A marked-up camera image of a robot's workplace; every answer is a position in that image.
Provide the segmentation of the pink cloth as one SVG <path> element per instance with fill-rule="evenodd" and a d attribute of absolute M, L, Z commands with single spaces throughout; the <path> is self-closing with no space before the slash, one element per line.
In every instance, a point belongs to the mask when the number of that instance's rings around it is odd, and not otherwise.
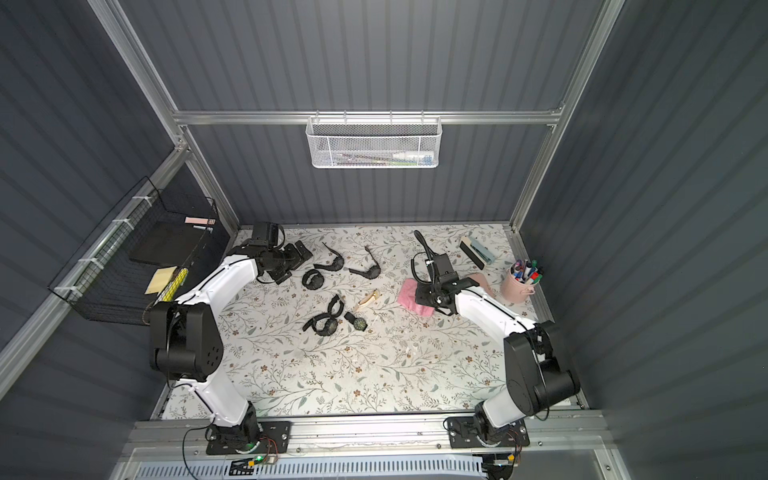
<path fill-rule="evenodd" d="M 430 306 L 418 304 L 416 301 L 416 289 L 418 282 L 412 278 L 405 279 L 397 295 L 397 302 L 405 310 L 420 317 L 431 317 L 435 309 Z"/>

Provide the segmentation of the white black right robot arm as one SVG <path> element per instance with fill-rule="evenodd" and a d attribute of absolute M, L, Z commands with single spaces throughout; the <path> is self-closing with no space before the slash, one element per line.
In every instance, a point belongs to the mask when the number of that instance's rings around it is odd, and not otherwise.
<path fill-rule="evenodd" d="M 505 386 L 475 409 L 471 435 L 494 444 L 515 422 L 577 394 L 581 383 L 558 326 L 513 313 L 480 284 L 460 277 L 446 254 L 424 251 L 427 280 L 414 274 L 416 303 L 479 326 L 503 350 Z"/>

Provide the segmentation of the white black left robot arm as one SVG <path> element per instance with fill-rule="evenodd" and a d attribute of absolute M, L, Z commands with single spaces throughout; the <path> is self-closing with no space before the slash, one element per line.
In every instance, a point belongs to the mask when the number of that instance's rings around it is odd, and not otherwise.
<path fill-rule="evenodd" d="M 263 274 L 280 284 L 311 257 L 302 242 L 285 240 L 281 225 L 261 222 L 191 290 L 149 309 L 150 366 L 201 401 L 211 416 L 209 438 L 230 452 L 255 450 L 264 434 L 252 403 L 221 367 L 224 344 L 217 315 Z"/>

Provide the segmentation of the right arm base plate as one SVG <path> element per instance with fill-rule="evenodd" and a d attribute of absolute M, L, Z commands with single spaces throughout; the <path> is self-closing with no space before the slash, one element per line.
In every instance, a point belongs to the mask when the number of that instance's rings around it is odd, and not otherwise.
<path fill-rule="evenodd" d="M 530 445 L 523 419 L 496 428 L 478 415 L 449 416 L 442 422 L 452 449 L 505 448 L 522 449 Z"/>

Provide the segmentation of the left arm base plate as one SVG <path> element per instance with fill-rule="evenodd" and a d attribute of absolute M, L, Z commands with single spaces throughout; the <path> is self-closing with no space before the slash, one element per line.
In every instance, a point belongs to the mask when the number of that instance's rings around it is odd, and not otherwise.
<path fill-rule="evenodd" d="M 293 424 L 289 421 L 260 421 L 258 425 L 220 427 L 206 431 L 208 455 L 265 455 L 287 452 Z"/>

